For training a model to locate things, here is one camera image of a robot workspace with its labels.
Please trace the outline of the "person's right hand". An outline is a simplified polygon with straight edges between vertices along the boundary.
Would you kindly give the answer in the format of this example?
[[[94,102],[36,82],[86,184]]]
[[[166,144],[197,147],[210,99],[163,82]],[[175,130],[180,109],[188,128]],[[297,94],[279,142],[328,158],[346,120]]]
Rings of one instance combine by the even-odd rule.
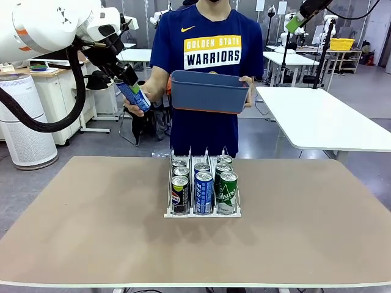
[[[150,102],[156,102],[159,98],[161,98],[160,91],[156,91],[153,88],[148,88],[146,85],[142,85],[141,90]],[[144,116],[144,111],[142,111],[139,106],[131,104],[126,98],[123,100],[123,105],[131,114],[135,114],[137,117]]]

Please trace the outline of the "person's left hand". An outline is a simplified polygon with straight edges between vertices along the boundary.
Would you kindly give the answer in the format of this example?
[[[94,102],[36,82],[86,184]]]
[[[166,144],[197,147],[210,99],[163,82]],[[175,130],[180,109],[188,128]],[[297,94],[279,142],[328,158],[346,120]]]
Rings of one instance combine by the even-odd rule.
[[[247,95],[246,95],[246,102],[244,103],[244,108],[252,107],[254,77],[242,76],[239,78],[239,81],[244,82],[248,85],[248,91],[247,91]]]

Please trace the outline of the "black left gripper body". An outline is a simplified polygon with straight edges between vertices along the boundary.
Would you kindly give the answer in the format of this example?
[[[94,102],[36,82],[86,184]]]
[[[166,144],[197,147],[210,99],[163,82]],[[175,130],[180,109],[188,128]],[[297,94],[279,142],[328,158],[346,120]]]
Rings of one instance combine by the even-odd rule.
[[[81,51],[87,59],[112,79],[124,80],[125,66],[117,55],[124,45],[114,33],[98,42],[81,42]]]

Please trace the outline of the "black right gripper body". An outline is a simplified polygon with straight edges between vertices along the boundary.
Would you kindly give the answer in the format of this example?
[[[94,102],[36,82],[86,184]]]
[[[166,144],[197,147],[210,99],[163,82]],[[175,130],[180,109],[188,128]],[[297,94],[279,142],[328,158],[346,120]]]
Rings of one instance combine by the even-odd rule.
[[[307,0],[304,3],[304,11],[307,15],[316,15],[324,10],[332,0]]]

